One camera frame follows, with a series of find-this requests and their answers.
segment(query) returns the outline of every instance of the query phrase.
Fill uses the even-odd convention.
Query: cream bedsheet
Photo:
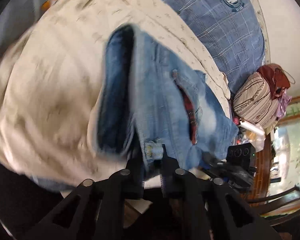
[[[125,167],[87,143],[112,31],[135,23],[207,84],[229,117],[227,80],[183,20],[161,0],[59,0],[0,61],[0,162],[28,176],[78,185]]]

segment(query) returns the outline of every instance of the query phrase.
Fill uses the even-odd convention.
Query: gray fabric
[[[0,58],[8,46],[16,41],[42,15],[46,0],[10,0],[0,14]]]

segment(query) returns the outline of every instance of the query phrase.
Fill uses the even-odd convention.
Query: white wall
[[[296,80],[288,94],[300,96],[300,7],[295,0],[259,0],[265,17],[271,62]]]

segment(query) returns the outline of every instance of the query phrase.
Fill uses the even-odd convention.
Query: striped pillow
[[[278,99],[271,99],[269,85],[258,72],[247,79],[233,102],[234,112],[238,116],[263,128],[275,122],[278,105]]]

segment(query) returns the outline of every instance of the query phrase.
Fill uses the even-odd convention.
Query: chair backrest
[[[247,200],[249,204],[252,203],[263,203],[258,206],[253,207],[253,209],[259,214],[263,215],[266,213],[269,213],[271,211],[277,210],[283,206],[286,206],[288,204],[291,204],[293,202],[297,202],[300,200],[300,185],[296,184],[293,188],[284,191],[280,194],[264,197],[264,198],[257,198],[257,199],[251,199]],[[280,218],[276,219],[269,219],[269,222],[271,226],[275,226],[281,223],[284,223],[288,220],[293,219],[294,217],[297,217],[300,215],[300,209],[295,211],[292,214],[285,215]]]

